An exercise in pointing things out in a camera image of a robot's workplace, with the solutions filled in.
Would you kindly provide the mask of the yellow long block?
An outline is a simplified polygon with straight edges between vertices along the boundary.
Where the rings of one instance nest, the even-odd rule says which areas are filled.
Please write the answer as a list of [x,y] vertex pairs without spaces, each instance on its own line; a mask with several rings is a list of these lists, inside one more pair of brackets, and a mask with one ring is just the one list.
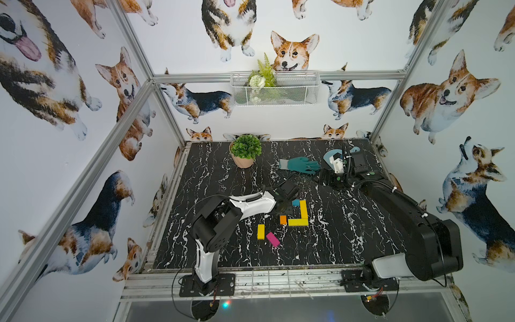
[[308,219],[307,202],[305,200],[299,201],[300,214],[302,219]]
[[308,219],[289,219],[288,225],[290,227],[307,227],[309,224]]

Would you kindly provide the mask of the small yellow block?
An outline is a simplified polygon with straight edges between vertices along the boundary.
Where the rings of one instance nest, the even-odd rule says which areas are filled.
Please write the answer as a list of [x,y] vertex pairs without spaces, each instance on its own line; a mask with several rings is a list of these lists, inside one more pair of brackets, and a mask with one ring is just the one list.
[[257,239],[264,240],[265,239],[265,225],[259,224],[257,226]]

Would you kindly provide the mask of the magenta block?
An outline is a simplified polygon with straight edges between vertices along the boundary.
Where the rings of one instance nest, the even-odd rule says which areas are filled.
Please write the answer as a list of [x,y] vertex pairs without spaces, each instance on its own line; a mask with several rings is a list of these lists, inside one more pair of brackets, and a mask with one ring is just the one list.
[[266,239],[269,241],[269,243],[271,243],[271,245],[275,248],[279,247],[280,245],[280,240],[272,233],[268,233],[266,235]]

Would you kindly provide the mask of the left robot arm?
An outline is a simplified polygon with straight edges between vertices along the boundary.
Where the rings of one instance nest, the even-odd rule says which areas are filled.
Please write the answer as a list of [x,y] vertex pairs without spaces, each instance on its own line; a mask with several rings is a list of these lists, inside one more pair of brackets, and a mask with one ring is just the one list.
[[230,274],[218,270],[220,250],[225,248],[241,221],[255,215],[284,212],[294,201],[299,186],[285,180],[278,186],[244,196],[216,195],[197,211],[191,221],[190,237],[196,246],[190,294],[207,296],[215,291],[234,291]]

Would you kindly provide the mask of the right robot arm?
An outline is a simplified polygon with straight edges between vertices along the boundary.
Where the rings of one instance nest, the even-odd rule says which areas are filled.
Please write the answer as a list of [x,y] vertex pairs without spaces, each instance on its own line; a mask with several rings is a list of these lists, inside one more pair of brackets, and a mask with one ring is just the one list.
[[330,158],[319,173],[319,182],[334,189],[357,189],[390,215],[406,236],[405,251],[373,259],[366,264],[370,280],[416,278],[434,280],[464,267],[460,230],[452,220],[430,214],[401,192],[383,174],[359,169],[350,157]]

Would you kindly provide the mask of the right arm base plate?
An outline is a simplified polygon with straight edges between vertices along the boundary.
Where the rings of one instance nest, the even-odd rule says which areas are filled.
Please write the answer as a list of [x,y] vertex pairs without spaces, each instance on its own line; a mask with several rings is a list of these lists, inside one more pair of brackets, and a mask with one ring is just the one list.
[[398,282],[394,278],[381,279],[365,269],[342,270],[340,285],[346,292],[397,291]]

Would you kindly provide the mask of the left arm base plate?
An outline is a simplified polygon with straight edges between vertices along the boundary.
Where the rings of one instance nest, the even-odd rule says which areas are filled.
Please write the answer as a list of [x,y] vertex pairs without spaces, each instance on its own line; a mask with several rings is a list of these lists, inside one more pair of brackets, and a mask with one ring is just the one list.
[[203,283],[195,274],[186,275],[182,278],[180,284],[180,297],[233,296],[235,294],[236,275],[218,274],[207,283]]

